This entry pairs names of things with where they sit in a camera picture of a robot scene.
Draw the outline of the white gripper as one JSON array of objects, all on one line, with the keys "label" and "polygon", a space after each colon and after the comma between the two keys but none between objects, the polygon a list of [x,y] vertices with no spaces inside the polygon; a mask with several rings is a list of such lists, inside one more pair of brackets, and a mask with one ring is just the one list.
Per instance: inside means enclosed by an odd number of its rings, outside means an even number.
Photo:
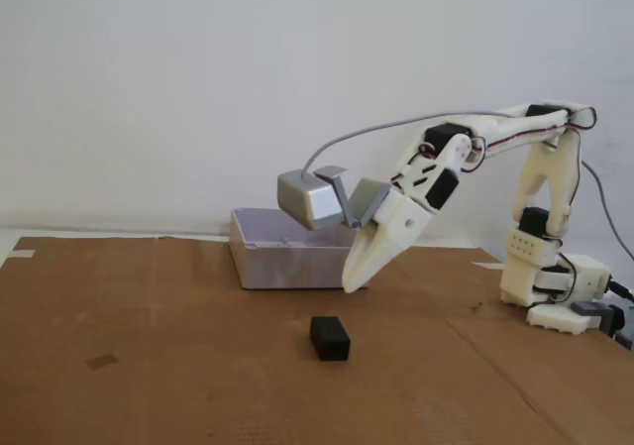
[{"label": "white gripper", "polygon": [[343,289],[355,292],[409,249],[430,221],[430,213],[391,189],[372,218],[375,229],[360,230],[343,268]]}]

